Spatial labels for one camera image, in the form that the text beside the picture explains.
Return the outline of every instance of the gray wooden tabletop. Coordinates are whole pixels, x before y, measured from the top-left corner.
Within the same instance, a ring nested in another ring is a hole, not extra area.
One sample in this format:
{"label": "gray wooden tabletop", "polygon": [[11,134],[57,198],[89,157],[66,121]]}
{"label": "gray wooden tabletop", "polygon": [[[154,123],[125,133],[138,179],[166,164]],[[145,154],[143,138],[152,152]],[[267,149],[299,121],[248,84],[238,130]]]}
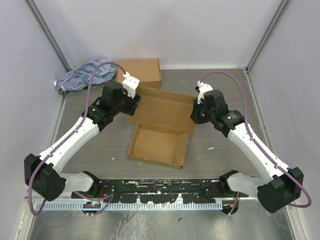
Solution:
{"label": "gray wooden tabletop", "polygon": [[[197,96],[197,81],[212,69],[161,70],[161,89]],[[242,69],[228,69],[243,87],[248,121],[261,138],[261,131],[253,107],[247,80]],[[230,110],[243,113],[243,103],[237,85],[225,75],[212,74],[206,80],[214,89],[222,91]],[[90,103],[101,95],[102,88],[91,91]],[[57,139],[69,130],[85,109],[87,90],[71,92],[67,97]],[[119,114],[96,137],[89,140],[67,163],[63,172],[89,171],[98,178],[218,178],[230,170],[249,176],[259,176],[258,171],[241,150],[210,123],[197,125],[189,137],[182,169],[173,169],[128,158],[128,150],[136,124],[128,123],[127,116]]]}

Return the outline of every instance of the wall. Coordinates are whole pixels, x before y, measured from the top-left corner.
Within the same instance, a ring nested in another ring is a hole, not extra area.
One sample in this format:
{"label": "wall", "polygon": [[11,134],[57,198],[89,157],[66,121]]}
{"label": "wall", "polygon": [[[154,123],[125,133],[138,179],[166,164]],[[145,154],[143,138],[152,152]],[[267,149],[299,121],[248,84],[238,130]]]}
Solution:
{"label": "wall", "polygon": [[65,54],[160,58],[163,68],[245,67],[280,0],[34,0]]}
{"label": "wall", "polygon": [[24,1],[0,1],[0,239],[16,236],[27,187],[24,159],[47,147],[64,68]]}
{"label": "wall", "polygon": [[320,234],[319,12],[318,0],[292,1],[251,71],[273,149],[304,172],[313,204],[300,214],[310,239]]}

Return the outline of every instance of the brown cardboard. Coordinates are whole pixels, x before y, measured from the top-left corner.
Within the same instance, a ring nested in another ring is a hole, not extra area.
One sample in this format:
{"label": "brown cardboard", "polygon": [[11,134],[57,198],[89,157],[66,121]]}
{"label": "brown cardboard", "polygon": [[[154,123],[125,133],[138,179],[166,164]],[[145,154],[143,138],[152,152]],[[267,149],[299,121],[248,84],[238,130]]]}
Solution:
{"label": "brown cardboard", "polygon": [[[134,59],[121,60],[118,62],[131,76],[137,78],[140,87],[159,89],[161,88],[161,73],[159,59]],[[116,81],[122,83],[123,72],[120,68],[116,71]]]}
{"label": "brown cardboard", "polygon": [[195,97],[139,87],[141,100],[130,123],[138,123],[128,156],[132,160],[181,169],[188,136],[194,133],[190,119]]}

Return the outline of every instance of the robotic arm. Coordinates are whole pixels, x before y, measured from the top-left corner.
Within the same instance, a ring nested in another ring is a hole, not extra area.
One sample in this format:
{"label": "robotic arm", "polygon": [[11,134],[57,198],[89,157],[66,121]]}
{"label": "robotic arm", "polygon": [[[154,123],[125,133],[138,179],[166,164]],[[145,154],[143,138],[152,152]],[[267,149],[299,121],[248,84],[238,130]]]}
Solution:
{"label": "robotic arm", "polygon": [[101,189],[100,180],[93,174],[84,171],[82,173],[61,173],[70,158],[91,138],[101,132],[108,124],[112,123],[114,116],[119,113],[133,116],[140,101],[136,94],[139,80],[124,75],[121,83],[110,82],[102,90],[102,96],[98,97],[88,108],[84,119],[84,112],[75,125],[54,145],[41,152],[38,156],[29,154],[24,160],[25,183],[29,185],[31,176],[36,167],[43,162],[33,180],[32,189],[44,197],[47,201],[53,201],[61,193],[80,191],[90,196],[96,196]]}
{"label": "robotic arm", "polygon": [[[248,133],[244,116],[237,110],[229,110],[224,95],[210,85],[198,82],[195,87],[199,92],[193,103],[191,119],[196,124],[212,123],[214,128],[235,143],[249,158],[261,175],[261,178],[245,176],[232,170],[219,178],[219,187],[225,193],[241,192],[258,198],[262,206],[270,213],[298,199],[301,189],[282,171],[288,172],[301,185],[304,174],[296,167],[291,169],[278,159],[258,138],[250,125]],[[265,151],[276,164],[263,153]]]}

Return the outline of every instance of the striped cloth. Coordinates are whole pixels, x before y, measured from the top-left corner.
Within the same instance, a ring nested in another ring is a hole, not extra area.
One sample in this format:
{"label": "striped cloth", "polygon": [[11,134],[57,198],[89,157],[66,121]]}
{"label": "striped cloth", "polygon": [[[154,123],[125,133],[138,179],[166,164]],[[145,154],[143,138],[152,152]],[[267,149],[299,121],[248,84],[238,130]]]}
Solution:
{"label": "striped cloth", "polygon": [[[60,75],[53,83],[60,95],[66,96],[70,91],[87,89],[90,77],[94,69],[101,63],[110,62],[110,59],[93,58],[79,69],[66,72]],[[102,65],[96,72],[92,80],[92,89],[101,88],[111,81],[116,75],[117,69],[110,64]]]}

